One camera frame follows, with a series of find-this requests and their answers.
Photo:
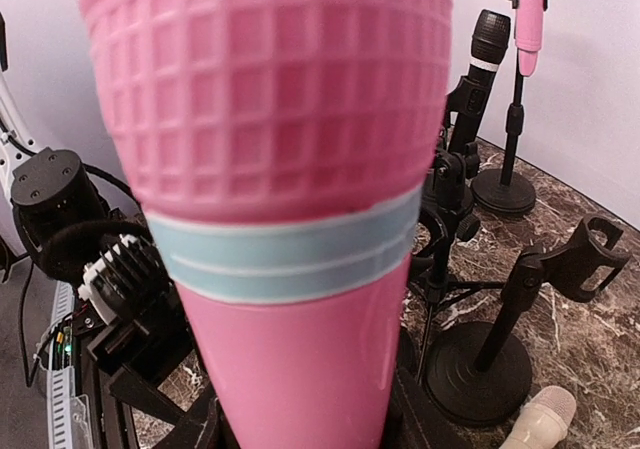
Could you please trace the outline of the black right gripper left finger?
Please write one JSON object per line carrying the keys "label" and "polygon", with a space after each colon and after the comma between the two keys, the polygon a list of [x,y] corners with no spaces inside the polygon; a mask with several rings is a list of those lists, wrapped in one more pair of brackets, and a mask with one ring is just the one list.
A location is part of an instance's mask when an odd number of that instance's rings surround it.
{"label": "black right gripper left finger", "polygon": [[221,448],[222,410],[209,384],[178,424],[164,438],[168,449]]}

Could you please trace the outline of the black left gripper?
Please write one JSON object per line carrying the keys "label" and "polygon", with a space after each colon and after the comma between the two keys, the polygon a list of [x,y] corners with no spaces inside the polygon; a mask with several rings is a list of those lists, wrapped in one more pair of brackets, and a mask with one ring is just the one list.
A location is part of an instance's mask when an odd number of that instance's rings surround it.
{"label": "black left gripper", "polygon": [[116,321],[89,344],[108,375],[107,392],[136,409],[176,409],[159,386],[194,348],[190,326],[175,290],[156,295],[138,317]]}

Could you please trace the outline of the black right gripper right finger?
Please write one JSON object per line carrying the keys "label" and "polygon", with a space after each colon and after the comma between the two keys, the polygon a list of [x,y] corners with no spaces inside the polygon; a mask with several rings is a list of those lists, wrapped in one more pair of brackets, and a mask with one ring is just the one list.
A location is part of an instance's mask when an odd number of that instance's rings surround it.
{"label": "black right gripper right finger", "polygon": [[390,448],[471,449],[406,368],[395,371],[389,405]]}

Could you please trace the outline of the round-base mic stand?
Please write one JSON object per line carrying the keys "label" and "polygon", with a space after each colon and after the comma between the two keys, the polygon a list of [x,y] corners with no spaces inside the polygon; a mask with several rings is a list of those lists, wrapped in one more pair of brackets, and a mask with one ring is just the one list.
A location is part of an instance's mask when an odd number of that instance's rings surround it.
{"label": "round-base mic stand", "polygon": [[502,307],[496,320],[458,324],[436,337],[426,352],[421,381],[447,420],[484,428],[515,413],[533,377],[528,352],[512,333],[519,318],[545,284],[577,303],[596,298],[630,259],[616,247],[622,235],[611,220],[589,215],[565,244],[551,251],[540,244],[524,248],[498,286]]}
{"label": "round-base mic stand", "polygon": [[[515,11],[516,0],[509,1]],[[518,139],[522,134],[525,119],[522,103],[525,78],[519,72],[517,49],[513,100],[507,110],[507,138],[502,168],[484,170],[471,183],[472,194],[479,206],[491,213],[508,217],[520,217],[529,213],[536,202],[536,192],[532,183],[514,171]]]}

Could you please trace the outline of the tall beige microphone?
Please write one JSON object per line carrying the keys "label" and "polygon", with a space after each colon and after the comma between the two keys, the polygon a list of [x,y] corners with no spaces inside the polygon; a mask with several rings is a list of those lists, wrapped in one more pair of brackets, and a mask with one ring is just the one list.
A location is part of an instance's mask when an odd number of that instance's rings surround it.
{"label": "tall beige microphone", "polygon": [[542,388],[523,406],[500,449],[554,448],[567,437],[576,399],[560,386]]}

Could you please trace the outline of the black tripod mic stand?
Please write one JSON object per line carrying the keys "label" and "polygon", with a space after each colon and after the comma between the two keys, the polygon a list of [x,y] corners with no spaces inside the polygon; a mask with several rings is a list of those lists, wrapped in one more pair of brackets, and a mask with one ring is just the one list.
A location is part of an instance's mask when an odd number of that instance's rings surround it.
{"label": "black tripod mic stand", "polygon": [[448,264],[452,244],[457,239],[463,242],[471,240],[480,228],[480,221],[473,214],[474,203],[465,197],[468,161],[476,163],[479,158],[437,150],[430,172],[433,199],[420,209],[419,222],[428,229],[430,241],[411,258],[410,264],[410,278],[422,282],[422,298],[427,311],[417,381],[422,380],[426,368],[431,324],[447,293],[455,290],[463,292],[452,299],[456,303],[481,290],[500,289],[504,286],[500,281],[449,280]]}

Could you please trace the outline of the black stand with textured grip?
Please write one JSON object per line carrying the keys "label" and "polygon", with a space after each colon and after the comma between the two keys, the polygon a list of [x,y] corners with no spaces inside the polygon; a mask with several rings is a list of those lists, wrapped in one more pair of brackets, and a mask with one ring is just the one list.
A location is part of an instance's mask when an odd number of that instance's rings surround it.
{"label": "black stand with textured grip", "polygon": [[479,172],[475,142],[494,77],[463,76],[447,96],[436,158],[423,185],[419,222],[431,234],[430,245],[471,240],[480,228],[467,181]]}

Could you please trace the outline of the pink microphone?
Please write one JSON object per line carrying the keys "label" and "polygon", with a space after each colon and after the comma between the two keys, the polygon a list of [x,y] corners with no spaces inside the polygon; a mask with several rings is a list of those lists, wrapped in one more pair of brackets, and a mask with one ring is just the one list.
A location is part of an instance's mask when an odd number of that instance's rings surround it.
{"label": "pink microphone", "polygon": [[243,448],[376,448],[453,0],[77,0]]}
{"label": "pink microphone", "polygon": [[519,72],[530,77],[536,69],[542,49],[546,0],[516,0],[515,42]]}

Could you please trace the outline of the black toy microphone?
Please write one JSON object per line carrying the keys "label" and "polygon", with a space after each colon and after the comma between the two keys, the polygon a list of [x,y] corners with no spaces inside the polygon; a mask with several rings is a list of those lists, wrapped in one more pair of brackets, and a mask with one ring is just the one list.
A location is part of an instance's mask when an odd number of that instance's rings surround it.
{"label": "black toy microphone", "polygon": [[479,131],[496,73],[509,46],[509,16],[483,9],[472,34],[469,69],[447,97],[445,120],[455,113],[454,129],[447,150],[463,153]]}

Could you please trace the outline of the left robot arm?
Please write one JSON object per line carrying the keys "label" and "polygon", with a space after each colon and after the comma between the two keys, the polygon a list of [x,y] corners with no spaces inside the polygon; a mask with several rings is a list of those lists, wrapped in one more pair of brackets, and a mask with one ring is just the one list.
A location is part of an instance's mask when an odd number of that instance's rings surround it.
{"label": "left robot arm", "polygon": [[74,151],[39,146],[2,90],[2,193],[32,267],[72,291],[38,352],[54,370],[88,357],[110,395],[173,423],[182,410],[160,385],[192,349],[188,323],[145,222],[111,207],[98,181],[129,192]]}

